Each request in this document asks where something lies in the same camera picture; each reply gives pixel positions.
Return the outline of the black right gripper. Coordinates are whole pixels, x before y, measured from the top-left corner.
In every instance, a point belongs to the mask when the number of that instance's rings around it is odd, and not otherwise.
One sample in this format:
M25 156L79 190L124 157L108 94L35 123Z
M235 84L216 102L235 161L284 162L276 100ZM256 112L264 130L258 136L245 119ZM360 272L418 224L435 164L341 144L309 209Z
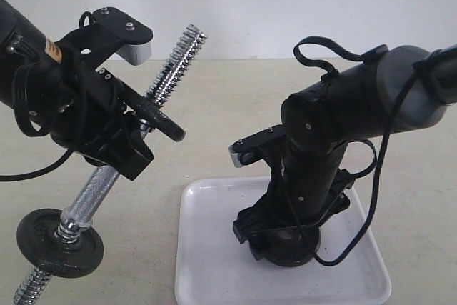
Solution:
M342 141L328 154L318 155L299 150L284 134L271 140L271 213L254 204L238 212L232 227L240 244L250 239L255 260L277 260L275 241L256 235L292 225L292 213L302 224L317 219L347 146Z

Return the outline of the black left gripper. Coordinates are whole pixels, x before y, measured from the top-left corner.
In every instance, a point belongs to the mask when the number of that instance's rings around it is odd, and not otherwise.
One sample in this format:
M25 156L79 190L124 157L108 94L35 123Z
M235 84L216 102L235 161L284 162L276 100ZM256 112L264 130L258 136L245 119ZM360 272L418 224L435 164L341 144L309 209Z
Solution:
M94 166L111 166L133 181L154 160L134 114L125 114L124 87L111 73L86 65L46 70L46 99L51 106L49 135Z

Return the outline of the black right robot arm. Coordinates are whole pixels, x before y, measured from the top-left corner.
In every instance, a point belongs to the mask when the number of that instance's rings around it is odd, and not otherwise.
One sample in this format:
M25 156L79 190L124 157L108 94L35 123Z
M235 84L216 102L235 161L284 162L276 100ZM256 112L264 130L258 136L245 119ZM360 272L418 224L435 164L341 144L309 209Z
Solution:
M284 100L280 124L230 146L235 165L265 161L271 170L266 192L233 222L255 259L286 267L317 259L321 227L350 205L346 190L369 174L380 178L386 147L353 173L341 168L348 146L434 126L456 102L454 46L379 46L343 57L354 66L339 71L300 56L325 71L321 80Z

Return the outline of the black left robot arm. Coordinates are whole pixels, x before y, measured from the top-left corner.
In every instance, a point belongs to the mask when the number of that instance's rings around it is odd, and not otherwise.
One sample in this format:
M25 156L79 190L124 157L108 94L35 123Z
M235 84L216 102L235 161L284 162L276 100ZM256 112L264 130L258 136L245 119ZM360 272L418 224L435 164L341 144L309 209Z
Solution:
M50 40L8 1L1 1L1 102L29 137L49 136L94 166L135 179L153 160L126 85L98 68L110 56L135 62L152 30L109 7L85 13L77 29Z

